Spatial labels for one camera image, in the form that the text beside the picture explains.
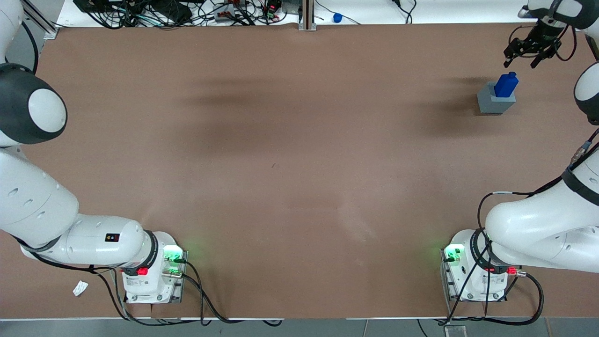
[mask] electronic device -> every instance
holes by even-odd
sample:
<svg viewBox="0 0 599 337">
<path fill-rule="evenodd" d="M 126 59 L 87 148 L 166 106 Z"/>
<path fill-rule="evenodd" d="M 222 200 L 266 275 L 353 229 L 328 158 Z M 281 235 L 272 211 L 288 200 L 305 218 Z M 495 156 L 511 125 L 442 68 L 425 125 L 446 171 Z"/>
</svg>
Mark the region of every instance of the electronic device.
<svg viewBox="0 0 599 337">
<path fill-rule="evenodd" d="M 266 2 L 266 16 L 269 19 L 274 18 L 274 13 L 276 13 L 279 8 L 281 8 L 282 2 L 281 0 L 268 0 Z"/>
</svg>

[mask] metal post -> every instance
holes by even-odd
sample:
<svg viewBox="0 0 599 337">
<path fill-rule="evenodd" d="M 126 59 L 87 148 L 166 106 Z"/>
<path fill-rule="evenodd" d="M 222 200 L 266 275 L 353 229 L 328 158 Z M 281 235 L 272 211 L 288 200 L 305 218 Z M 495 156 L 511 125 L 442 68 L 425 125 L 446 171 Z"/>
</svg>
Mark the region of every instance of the metal post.
<svg viewBox="0 0 599 337">
<path fill-rule="evenodd" d="M 38 27 L 46 32 L 44 35 L 44 40 L 54 40 L 56 38 L 56 34 L 58 34 L 58 29 L 54 27 L 52 21 L 46 19 L 42 12 L 40 12 L 40 10 L 37 9 L 37 7 L 29 0 L 21 0 L 21 4 L 23 5 L 25 14 L 29 16 L 31 21 L 33 21 Z"/>
<path fill-rule="evenodd" d="M 301 0 L 302 13 L 301 21 L 299 22 L 300 31 L 315 31 L 316 24 L 314 23 L 314 0 Z"/>
</svg>

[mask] table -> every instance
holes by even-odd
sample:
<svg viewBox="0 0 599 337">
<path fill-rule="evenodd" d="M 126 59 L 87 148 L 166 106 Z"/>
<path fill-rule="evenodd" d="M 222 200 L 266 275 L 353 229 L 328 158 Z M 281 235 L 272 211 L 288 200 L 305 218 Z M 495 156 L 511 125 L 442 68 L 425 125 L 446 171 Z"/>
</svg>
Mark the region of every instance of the table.
<svg viewBox="0 0 599 337">
<path fill-rule="evenodd" d="M 38 75 L 68 126 L 24 151 L 80 212 L 172 234 L 229 317 L 441 317 L 438 250 L 475 228 L 480 198 L 543 185 L 594 130 L 572 95 L 584 44 L 568 63 L 514 61 L 518 102 L 477 114 L 514 27 L 64 29 Z M 0 253 L 0 317 L 116 315 L 96 277 L 25 258 L 6 233 Z M 598 275 L 526 270 L 544 315 L 599 316 Z M 519 282 L 489 313 L 531 315 L 534 294 Z M 135 314 L 197 317 L 196 300 Z"/>
<path fill-rule="evenodd" d="M 406 15 L 391 0 L 319 0 L 319 2 L 332 11 L 336 11 L 355 19 L 362 24 L 389 25 L 406 22 Z M 418 0 L 412 12 L 414 23 L 498 23 L 498 22 L 535 22 L 536 20 L 523 20 L 518 18 L 518 11 L 525 5 L 526 0 Z M 409 11 L 413 1 L 402 6 Z M 208 13 L 213 8 L 213 3 L 206 1 L 202 6 Z M 192 10 L 194 17 L 198 10 Z M 333 14 L 317 5 L 314 9 L 317 16 L 317 25 L 351 25 L 349 20 L 340 24 L 334 23 Z M 297 23 L 297 16 L 289 13 L 281 23 Z M 82 13 L 72 0 L 66 0 L 60 16 L 56 21 L 59 25 L 69 27 L 100 27 L 87 14 Z"/>
</svg>

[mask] gray block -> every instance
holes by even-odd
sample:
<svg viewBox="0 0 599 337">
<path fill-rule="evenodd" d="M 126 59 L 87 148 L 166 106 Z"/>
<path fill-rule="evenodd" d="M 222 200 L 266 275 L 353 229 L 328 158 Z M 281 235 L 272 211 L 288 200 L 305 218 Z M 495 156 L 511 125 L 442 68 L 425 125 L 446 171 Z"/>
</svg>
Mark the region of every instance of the gray block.
<svg viewBox="0 0 599 337">
<path fill-rule="evenodd" d="M 496 97 L 495 85 L 497 82 L 488 82 L 476 97 L 479 99 L 481 113 L 500 115 L 507 111 L 515 102 L 516 95 L 512 92 L 509 97 Z"/>
</svg>

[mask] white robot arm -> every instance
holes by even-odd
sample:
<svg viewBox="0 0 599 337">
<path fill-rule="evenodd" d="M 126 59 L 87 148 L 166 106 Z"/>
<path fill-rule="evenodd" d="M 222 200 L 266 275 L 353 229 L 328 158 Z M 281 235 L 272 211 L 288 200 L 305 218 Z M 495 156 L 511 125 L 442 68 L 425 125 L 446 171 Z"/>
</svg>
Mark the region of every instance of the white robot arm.
<svg viewBox="0 0 599 337">
<path fill-rule="evenodd" d="M 529 0 L 519 16 L 538 21 L 525 40 L 510 42 L 505 67 L 527 53 L 537 55 L 533 68 L 551 58 L 568 26 L 599 38 L 599 0 Z M 599 125 L 599 62 L 579 77 L 574 98 L 589 123 Z M 510 266 L 599 273 L 599 153 L 595 148 L 586 153 L 589 145 L 542 191 L 495 206 L 484 230 L 463 230 L 453 237 L 443 250 L 448 295 L 465 301 L 503 300 L 507 271 L 515 271 Z"/>
<path fill-rule="evenodd" d="M 77 198 L 23 155 L 20 145 L 62 134 L 67 113 L 46 82 L 2 63 L 22 20 L 19 0 L 0 0 L 0 230 L 30 258 L 120 267 L 132 303 L 180 301 L 184 264 L 175 260 L 184 252 L 170 235 L 119 216 L 80 214 Z"/>
</svg>

